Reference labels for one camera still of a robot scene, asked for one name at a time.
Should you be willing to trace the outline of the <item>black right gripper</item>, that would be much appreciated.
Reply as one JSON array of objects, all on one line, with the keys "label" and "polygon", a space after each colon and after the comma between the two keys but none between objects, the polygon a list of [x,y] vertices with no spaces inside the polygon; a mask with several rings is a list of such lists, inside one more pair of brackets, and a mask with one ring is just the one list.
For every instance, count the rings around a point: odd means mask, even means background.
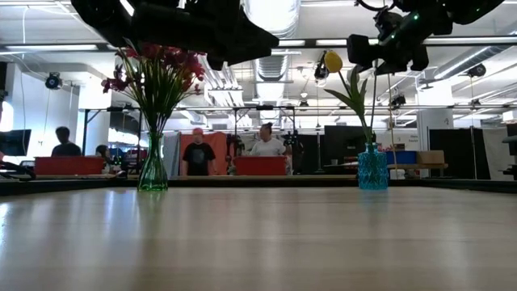
[{"label": "black right gripper", "polygon": [[347,56],[351,63],[361,65],[361,70],[373,67],[373,62],[383,63],[375,73],[394,74],[406,71],[408,64],[413,71],[422,71],[429,65],[426,47],[422,44],[429,30],[421,24],[381,24],[377,44],[371,45],[367,36],[351,34],[347,38]]}]

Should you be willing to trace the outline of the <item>yellow artificial tulip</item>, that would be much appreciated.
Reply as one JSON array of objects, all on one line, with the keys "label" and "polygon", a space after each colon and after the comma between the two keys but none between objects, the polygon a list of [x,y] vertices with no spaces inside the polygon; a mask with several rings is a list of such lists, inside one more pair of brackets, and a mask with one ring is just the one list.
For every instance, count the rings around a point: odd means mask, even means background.
[{"label": "yellow artificial tulip", "polygon": [[334,51],[329,51],[325,54],[324,63],[330,74],[338,74],[345,89],[344,93],[331,89],[326,89],[326,92],[336,97],[355,112],[361,123],[366,142],[368,144],[372,144],[372,129],[367,125],[365,120],[364,99],[367,93],[368,80],[365,79],[362,83],[359,83],[360,76],[358,65],[354,66],[347,77],[344,78],[344,75],[341,72],[343,60]]}]

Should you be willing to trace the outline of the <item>white artificial tulip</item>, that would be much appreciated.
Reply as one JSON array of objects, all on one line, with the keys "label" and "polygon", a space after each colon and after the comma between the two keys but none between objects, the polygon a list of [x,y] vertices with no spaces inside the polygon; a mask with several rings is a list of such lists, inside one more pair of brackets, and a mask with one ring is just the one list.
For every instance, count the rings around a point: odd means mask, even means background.
[{"label": "white artificial tulip", "polygon": [[375,116],[375,110],[376,110],[376,96],[377,96],[377,92],[376,92],[376,89],[377,89],[377,68],[378,68],[378,64],[379,64],[379,59],[376,59],[375,62],[374,62],[374,70],[373,70],[373,77],[374,77],[374,82],[373,82],[373,93],[372,93],[372,112],[371,112],[371,117],[370,117],[370,144],[372,144],[374,142],[374,132],[373,132],[373,123],[374,123],[374,116]]}]

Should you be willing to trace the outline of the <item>red artificial flower bunch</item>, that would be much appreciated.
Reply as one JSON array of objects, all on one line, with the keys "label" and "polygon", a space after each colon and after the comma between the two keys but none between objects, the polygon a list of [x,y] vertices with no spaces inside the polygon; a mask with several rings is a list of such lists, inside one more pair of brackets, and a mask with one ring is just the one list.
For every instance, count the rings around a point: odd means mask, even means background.
[{"label": "red artificial flower bunch", "polygon": [[144,115],[149,131],[161,133],[165,127],[160,93],[162,77],[161,47],[144,44],[141,48],[119,48],[116,56],[120,59],[118,77],[120,92],[136,101]]},{"label": "red artificial flower bunch", "polygon": [[187,97],[199,95],[196,81],[204,80],[205,70],[199,54],[181,48],[161,46],[151,62],[147,78],[152,93],[152,113],[149,130],[162,132],[174,109]]}]

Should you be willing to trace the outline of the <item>black monitor on arm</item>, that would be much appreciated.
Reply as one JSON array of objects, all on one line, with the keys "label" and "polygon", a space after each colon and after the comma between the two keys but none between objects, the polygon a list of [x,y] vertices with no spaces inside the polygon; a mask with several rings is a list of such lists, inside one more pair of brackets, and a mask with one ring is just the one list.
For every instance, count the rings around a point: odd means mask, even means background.
[{"label": "black monitor on arm", "polygon": [[7,156],[26,156],[31,134],[30,129],[0,132],[0,152]]}]

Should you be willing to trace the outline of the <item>blue glass vase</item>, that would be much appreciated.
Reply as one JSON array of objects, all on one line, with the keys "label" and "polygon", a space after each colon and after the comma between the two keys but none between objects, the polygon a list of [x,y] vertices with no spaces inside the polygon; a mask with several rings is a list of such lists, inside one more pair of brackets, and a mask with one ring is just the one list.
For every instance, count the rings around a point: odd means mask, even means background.
[{"label": "blue glass vase", "polygon": [[389,186],[387,154],[376,143],[366,143],[358,154],[358,181],[363,190],[385,190]]}]

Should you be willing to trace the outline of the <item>green glass vase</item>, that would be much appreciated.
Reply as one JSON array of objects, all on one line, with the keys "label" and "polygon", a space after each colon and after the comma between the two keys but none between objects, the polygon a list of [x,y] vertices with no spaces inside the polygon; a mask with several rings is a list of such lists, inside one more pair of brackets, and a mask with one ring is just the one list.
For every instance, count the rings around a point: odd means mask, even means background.
[{"label": "green glass vase", "polygon": [[168,178],[161,155],[162,134],[149,131],[148,154],[141,169],[137,189],[143,192],[160,192],[168,188]]}]

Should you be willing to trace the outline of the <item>black partition screen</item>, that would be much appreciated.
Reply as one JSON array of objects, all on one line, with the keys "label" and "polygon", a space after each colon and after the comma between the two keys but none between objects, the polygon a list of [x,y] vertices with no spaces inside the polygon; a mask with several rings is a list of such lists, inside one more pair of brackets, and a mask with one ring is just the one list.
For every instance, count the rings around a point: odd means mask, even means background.
[{"label": "black partition screen", "polygon": [[366,150],[366,137],[360,126],[326,125],[323,152],[329,161],[357,158]]}]

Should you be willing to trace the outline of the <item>orange partition screen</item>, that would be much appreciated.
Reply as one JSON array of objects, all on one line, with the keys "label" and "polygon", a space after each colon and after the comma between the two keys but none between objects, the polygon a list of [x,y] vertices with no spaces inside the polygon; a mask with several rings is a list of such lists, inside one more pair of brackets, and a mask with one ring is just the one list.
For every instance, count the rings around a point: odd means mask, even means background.
[{"label": "orange partition screen", "polygon": [[[180,161],[183,160],[183,155],[188,145],[190,145],[194,140],[194,137],[191,134],[181,134],[180,137]],[[215,164],[218,175],[227,175],[227,162],[226,162],[226,154],[227,154],[227,144],[226,144],[226,134],[220,132],[214,133],[205,133],[204,134],[204,142],[208,143],[215,154]]]}]

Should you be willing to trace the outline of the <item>person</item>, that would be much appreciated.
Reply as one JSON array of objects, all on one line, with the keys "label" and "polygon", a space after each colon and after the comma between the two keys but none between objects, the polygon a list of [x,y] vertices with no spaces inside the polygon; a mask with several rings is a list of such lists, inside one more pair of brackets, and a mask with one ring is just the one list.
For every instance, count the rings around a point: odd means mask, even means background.
[{"label": "person", "polygon": [[183,173],[191,176],[216,174],[216,156],[212,147],[204,142],[201,128],[192,130],[193,142],[183,153]]},{"label": "person", "polygon": [[67,127],[56,128],[56,136],[59,144],[53,148],[52,157],[75,157],[81,156],[82,150],[69,139],[70,131]]},{"label": "person", "polygon": [[283,142],[272,136],[272,123],[266,123],[259,130],[259,141],[251,149],[251,156],[282,156],[288,150]]},{"label": "person", "polygon": [[103,159],[103,174],[113,174],[114,167],[110,156],[109,148],[106,145],[98,145],[95,149],[95,155]]}]

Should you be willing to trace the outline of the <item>grey partition screen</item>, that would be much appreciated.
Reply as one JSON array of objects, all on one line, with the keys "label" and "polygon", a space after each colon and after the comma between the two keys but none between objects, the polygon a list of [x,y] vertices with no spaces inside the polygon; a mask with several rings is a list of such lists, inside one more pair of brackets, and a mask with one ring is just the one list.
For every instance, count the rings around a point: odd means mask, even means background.
[{"label": "grey partition screen", "polygon": [[179,133],[165,133],[162,140],[162,160],[168,179],[174,179],[179,175],[180,140]]}]

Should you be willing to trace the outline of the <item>black office chair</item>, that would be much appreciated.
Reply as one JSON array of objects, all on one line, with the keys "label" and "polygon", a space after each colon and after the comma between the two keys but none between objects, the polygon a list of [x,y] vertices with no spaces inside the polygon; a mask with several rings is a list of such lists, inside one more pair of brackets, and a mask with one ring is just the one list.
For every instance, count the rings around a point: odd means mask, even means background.
[{"label": "black office chair", "polygon": [[511,175],[517,181],[517,123],[506,126],[507,137],[502,143],[507,145],[510,155],[509,167],[503,171],[504,175]]}]

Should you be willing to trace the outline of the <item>silver ventilation duct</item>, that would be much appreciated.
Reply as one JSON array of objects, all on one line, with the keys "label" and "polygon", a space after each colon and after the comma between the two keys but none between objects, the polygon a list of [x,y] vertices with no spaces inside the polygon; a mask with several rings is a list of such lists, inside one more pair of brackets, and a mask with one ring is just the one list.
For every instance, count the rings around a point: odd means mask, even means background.
[{"label": "silver ventilation duct", "polygon": [[[243,0],[248,19],[279,39],[296,35],[301,0]],[[283,98],[288,79],[289,55],[278,55],[253,60],[255,92],[260,101]]]}]

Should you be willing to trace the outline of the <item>overhead frame bar with lights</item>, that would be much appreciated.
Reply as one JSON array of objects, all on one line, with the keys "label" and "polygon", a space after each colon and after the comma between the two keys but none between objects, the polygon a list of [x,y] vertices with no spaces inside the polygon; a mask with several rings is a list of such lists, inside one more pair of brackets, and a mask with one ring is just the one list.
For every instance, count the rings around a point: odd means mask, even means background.
[{"label": "overhead frame bar with lights", "polygon": [[[483,45],[517,45],[517,35],[508,36],[447,36],[431,37],[423,41],[429,47],[444,46],[483,46]],[[345,49],[346,39],[288,39],[281,40],[275,49]],[[115,46],[108,43],[69,43],[69,44],[0,44],[0,52],[89,52],[114,51]]]}]

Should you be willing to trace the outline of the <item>black aluminium table frame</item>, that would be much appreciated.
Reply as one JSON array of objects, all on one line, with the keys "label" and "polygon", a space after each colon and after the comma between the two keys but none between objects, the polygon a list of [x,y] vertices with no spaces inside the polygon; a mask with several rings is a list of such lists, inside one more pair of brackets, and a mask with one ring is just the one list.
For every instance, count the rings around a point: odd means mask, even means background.
[{"label": "black aluminium table frame", "polygon": [[[0,182],[0,196],[17,196],[46,192],[66,192],[97,188],[135,188],[131,179],[43,179]],[[173,179],[170,188],[356,188],[359,182],[337,175],[281,176],[217,176],[214,178]],[[422,187],[496,192],[517,195],[517,181],[473,179],[403,179],[389,181],[390,187]]]}]

